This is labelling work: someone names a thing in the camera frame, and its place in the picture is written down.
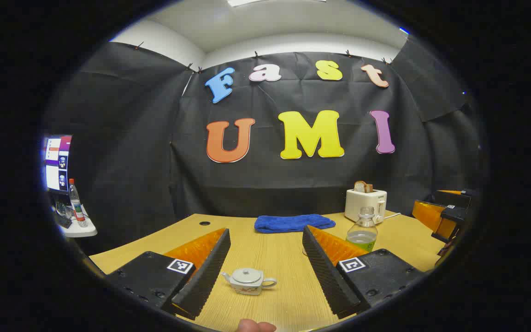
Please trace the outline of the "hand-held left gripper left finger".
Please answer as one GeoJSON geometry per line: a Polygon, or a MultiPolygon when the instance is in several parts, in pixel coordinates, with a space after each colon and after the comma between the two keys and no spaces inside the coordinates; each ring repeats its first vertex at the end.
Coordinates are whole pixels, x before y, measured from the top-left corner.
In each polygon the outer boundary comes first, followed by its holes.
{"type": "Polygon", "coordinates": [[[146,251],[106,275],[144,305],[195,320],[230,249],[230,231],[217,229],[164,254],[146,251]]]}

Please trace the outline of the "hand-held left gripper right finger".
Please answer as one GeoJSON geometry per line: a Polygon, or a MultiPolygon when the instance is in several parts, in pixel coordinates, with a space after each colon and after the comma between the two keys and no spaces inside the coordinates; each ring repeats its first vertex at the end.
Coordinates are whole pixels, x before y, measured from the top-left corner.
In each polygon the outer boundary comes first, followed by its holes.
{"type": "Polygon", "coordinates": [[[303,229],[302,244],[340,319],[391,300],[426,276],[387,249],[366,252],[311,225],[303,229]]]}

